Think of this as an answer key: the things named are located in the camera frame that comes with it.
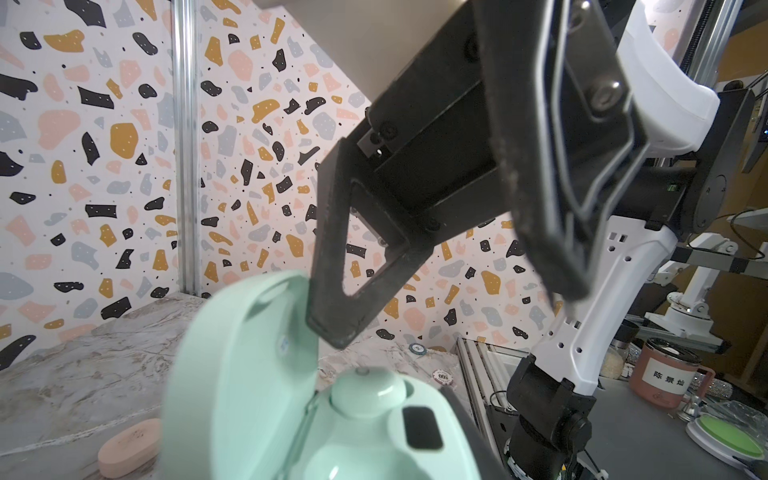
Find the terrazzo pattern wall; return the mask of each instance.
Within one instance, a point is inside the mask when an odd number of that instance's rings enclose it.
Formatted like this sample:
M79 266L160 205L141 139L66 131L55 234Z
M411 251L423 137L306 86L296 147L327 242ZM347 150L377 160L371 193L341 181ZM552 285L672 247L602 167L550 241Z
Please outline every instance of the terrazzo pattern wall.
M316 168L369 101L282 8L202 0L200 232L204 296L245 276L307 273ZM383 265L350 218L345 289ZM435 248L367 334L437 349L457 336L525 348L554 316L508 218Z
M0 2L0 369L177 290L170 20Z

